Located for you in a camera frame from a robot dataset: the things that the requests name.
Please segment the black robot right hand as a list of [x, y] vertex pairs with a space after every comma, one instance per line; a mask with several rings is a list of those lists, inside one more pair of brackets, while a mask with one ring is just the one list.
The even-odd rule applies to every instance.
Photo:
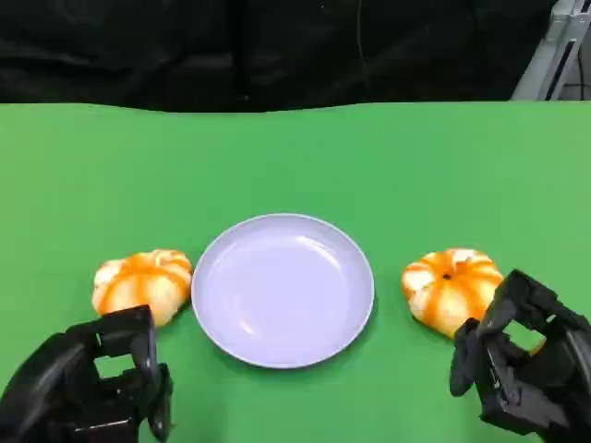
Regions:
[[480, 418], [545, 442], [590, 439], [590, 323], [518, 269], [485, 316], [454, 334], [450, 392], [475, 387]]

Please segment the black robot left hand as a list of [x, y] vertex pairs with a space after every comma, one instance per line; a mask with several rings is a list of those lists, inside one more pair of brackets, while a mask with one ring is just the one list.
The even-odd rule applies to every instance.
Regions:
[[173, 381], [141, 305], [50, 336], [1, 396], [4, 442], [136, 442], [171, 432]]

